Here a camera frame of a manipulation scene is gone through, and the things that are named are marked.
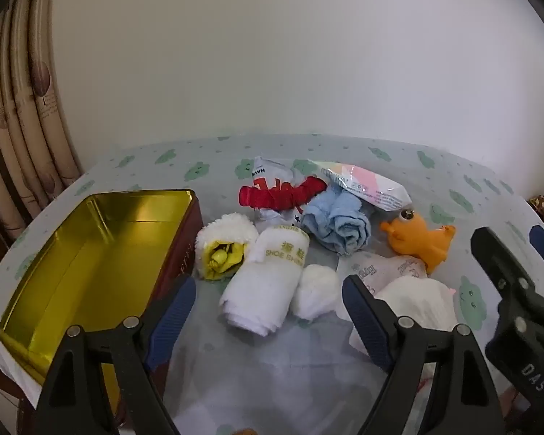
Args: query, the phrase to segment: plastic bag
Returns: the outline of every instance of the plastic bag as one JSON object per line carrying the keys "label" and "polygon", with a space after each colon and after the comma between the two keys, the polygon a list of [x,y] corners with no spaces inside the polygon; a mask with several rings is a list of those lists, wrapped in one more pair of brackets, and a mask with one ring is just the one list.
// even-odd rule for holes
{"label": "plastic bag", "polygon": [[[371,252],[356,252],[348,257],[339,257],[337,275],[341,283],[349,275],[358,275],[372,295],[404,275],[427,278],[425,263],[418,258],[408,255],[385,258]],[[349,313],[342,301],[342,295],[335,311],[338,317],[350,321]]]}
{"label": "plastic bag", "polygon": [[[385,301],[396,316],[408,315],[423,328],[451,332],[458,324],[453,305],[455,292],[455,289],[427,276],[419,279],[404,275],[385,286],[375,294],[375,298]],[[368,355],[355,328],[350,334],[349,345]],[[435,363],[425,364],[421,373],[422,381],[433,377],[434,373]]]}
{"label": "plastic bag", "polygon": [[[254,158],[252,181],[261,190],[285,189],[299,186],[305,176],[298,170],[262,157]],[[254,225],[258,232],[272,225],[295,225],[300,227],[302,206],[277,212],[273,209],[256,209]]]}
{"label": "plastic bag", "polygon": [[355,165],[336,162],[313,162],[319,166],[321,178],[364,199],[385,211],[398,211],[411,204],[403,185],[370,170]]}

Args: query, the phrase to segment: curtain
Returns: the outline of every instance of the curtain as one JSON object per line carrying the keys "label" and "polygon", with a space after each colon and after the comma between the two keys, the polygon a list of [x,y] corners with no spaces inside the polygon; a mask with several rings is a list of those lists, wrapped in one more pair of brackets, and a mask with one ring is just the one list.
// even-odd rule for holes
{"label": "curtain", "polygon": [[0,14],[0,224],[16,239],[80,175],[53,83],[51,0]]}

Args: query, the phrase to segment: white fluffy towel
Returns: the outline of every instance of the white fluffy towel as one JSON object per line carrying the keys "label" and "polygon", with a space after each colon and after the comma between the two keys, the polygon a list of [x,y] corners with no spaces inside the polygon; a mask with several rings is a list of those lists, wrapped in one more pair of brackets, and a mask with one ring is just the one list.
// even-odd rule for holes
{"label": "white fluffy towel", "polygon": [[290,310],[294,315],[312,321],[333,311],[341,294],[337,272],[322,265],[308,265],[302,272]]}
{"label": "white fluffy towel", "polygon": [[229,324],[266,336],[284,322],[309,247],[301,229],[276,225],[250,247],[220,299]]}
{"label": "white fluffy towel", "polygon": [[225,214],[195,238],[195,269],[203,279],[229,278],[239,269],[258,231],[247,216]]}
{"label": "white fluffy towel", "polygon": [[[410,275],[395,279],[375,295],[385,301],[396,316],[408,315],[421,327],[449,332],[457,325],[454,310],[454,290],[431,278],[415,278]],[[367,354],[355,328],[350,334],[349,344]],[[424,365],[421,379],[433,377],[434,363]]]}

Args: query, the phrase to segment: rolled blue towel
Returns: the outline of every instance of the rolled blue towel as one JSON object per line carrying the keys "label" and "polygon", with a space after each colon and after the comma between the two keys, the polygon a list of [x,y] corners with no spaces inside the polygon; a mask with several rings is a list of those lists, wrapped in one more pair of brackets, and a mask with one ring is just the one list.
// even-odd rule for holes
{"label": "rolled blue towel", "polygon": [[[306,204],[302,223],[327,249],[350,255],[371,237],[371,224],[362,206],[355,195],[331,185]],[[367,204],[367,210],[371,213],[372,206]]]}

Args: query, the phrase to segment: orange rubber fish toy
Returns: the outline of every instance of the orange rubber fish toy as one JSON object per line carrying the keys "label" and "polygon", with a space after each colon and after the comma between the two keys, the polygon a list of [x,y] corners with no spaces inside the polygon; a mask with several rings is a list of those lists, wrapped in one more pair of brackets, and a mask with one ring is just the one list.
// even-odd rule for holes
{"label": "orange rubber fish toy", "polygon": [[425,262],[428,274],[445,261],[451,239],[456,234],[453,225],[428,230],[425,219],[412,209],[403,209],[390,224],[383,222],[380,228],[387,232],[389,245],[395,252],[420,258]]}

